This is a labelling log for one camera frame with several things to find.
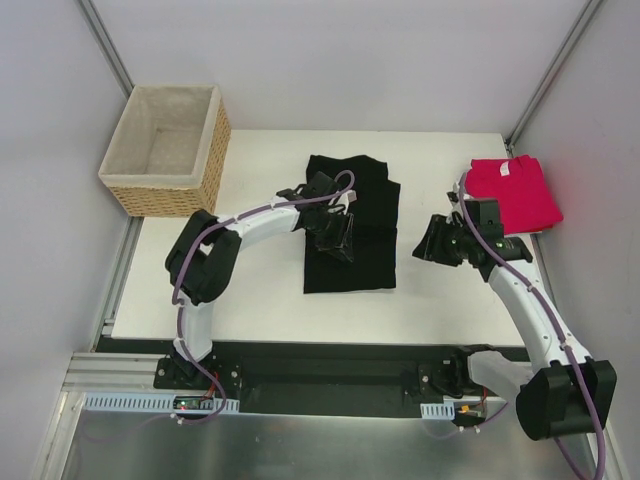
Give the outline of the black t shirt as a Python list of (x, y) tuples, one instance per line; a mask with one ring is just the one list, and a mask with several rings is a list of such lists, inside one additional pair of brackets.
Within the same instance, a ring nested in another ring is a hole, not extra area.
[(355, 176), (356, 201), (352, 246), (354, 260), (344, 262), (319, 251), (314, 236), (305, 235), (304, 286), (306, 294), (342, 293), (396, 287), (396, 241), (401, 185), (389, 179), (388, 165), (367, 155), (335, 159), (312, 155), (306, 178), (317, 172), (331, 178), (350, 170)]

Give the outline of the wicker basket with liner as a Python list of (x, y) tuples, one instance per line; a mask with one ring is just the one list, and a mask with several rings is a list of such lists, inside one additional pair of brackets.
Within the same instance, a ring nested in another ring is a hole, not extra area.
[(230, 138), (218, 86), (137, 85), (99, 178), (131, 217), (212, 213)]

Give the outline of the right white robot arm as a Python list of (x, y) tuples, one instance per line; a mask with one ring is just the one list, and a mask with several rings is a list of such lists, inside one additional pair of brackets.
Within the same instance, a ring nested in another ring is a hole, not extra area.
[(413, 257), (458, 267), (468, 263), (501, 300), (531, 364), (525, 369), (486, 344), (456, 349), (432, 385), (459, 398), (485, 387), (514, 405), (532, 440), (603, 436), (617, 374), (574, 337), (545, 293), (533, 255), (507, 236), (494, 200), (454, 199), (449, 215), (431, 216)]

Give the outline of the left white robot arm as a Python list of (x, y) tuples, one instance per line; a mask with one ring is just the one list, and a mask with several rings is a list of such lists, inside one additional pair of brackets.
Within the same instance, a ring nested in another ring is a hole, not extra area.
[(236, 215), (193, 213), (166, 260), (177, 308), (176, 337), (170, 358), (176, 375), (188, 388), (204, 387), (211, 377), (205, 360), (211, 353), (214, 302), (229, 286), (239, 254), (276, 235), (303, 230), (312, 246), (343, 263), (354, 261), (355, 175), (334, 178), (316, 173), (293, 189), (277, 192), (266, 204)]

